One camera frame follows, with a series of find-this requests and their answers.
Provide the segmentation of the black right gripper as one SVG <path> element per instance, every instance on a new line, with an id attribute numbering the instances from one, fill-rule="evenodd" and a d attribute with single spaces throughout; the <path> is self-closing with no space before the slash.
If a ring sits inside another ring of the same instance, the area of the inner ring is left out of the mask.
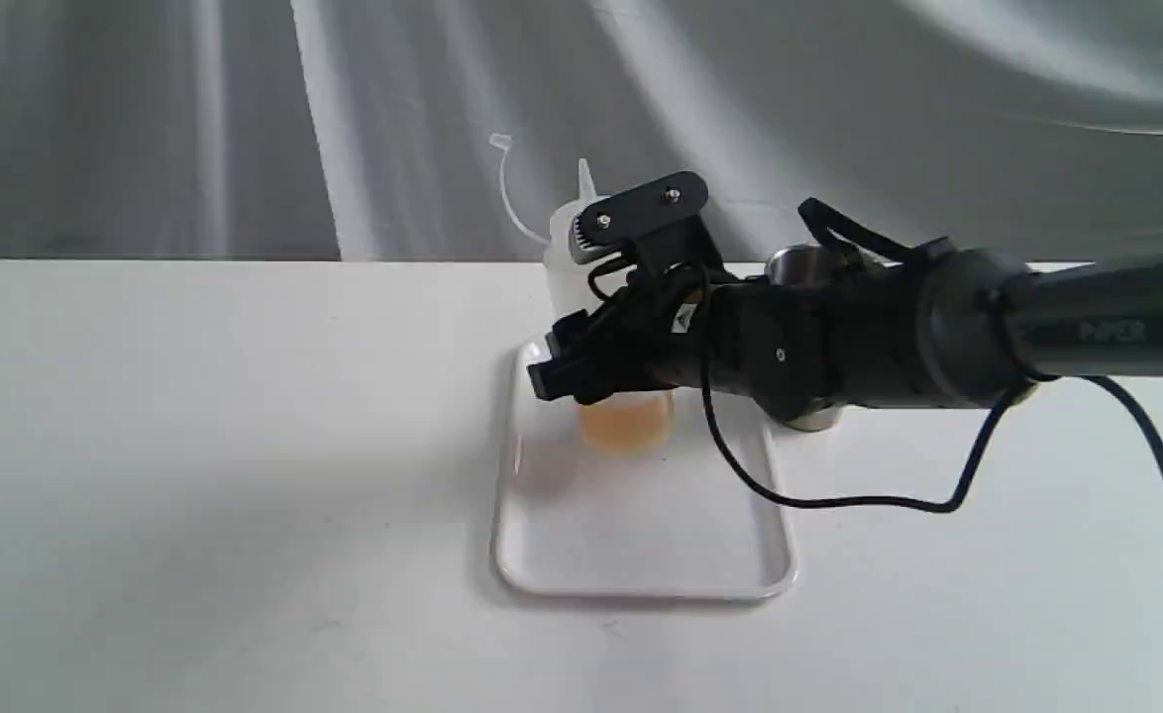
<path id="1" fill-rule="evenodd" d="M 595 405 L 619 393 L 699 385 L 702 329 L 680 315 L 690 307 L 702 316 L 714 288 L 741 281 L 726 270 L 707 227 L 668 223 L 627 238 L 600 230 L 591 252 L 591 278 L 623 269 L 630 274 L 595 313 L 576 311 L 554 322 L 550 359 L 526 366 L 533 394 Z"/>

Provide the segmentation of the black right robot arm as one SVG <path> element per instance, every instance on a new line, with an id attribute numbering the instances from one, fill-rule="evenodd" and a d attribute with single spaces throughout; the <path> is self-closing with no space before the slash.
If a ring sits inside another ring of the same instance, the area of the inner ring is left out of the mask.
<path id="1" fill-rule="evenodd" d="M 821 409 L 989 409 L 1061 377 L 1163 377 L 1163 254 L 1037 271 L 947 240 L 807 287 L 739 278 L 702 221 L 626 241 L 599 311 L 559 319 L 527 369 L 544 401 L 698 388 L 782 423 Z"/>

